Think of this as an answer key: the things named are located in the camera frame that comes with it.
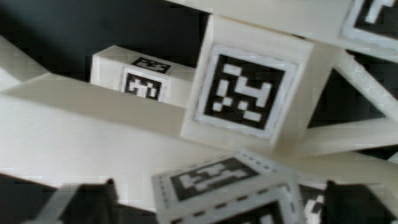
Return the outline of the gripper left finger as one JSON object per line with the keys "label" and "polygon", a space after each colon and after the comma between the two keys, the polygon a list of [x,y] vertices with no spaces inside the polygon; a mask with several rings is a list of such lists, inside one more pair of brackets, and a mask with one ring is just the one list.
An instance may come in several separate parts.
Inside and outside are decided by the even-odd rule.
{"label": "gripper left finger", "polygon": [[114,180],[64,185],[23,224],[119,224]]}

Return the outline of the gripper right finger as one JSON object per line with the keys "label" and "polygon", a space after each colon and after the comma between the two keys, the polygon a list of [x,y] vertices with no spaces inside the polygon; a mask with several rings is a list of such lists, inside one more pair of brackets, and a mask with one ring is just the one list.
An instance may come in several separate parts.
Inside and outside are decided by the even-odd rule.
{"label": "gripper right finger", "polygon": [[363,184],[327,182],[322,224],[395,224],[393,214]]}

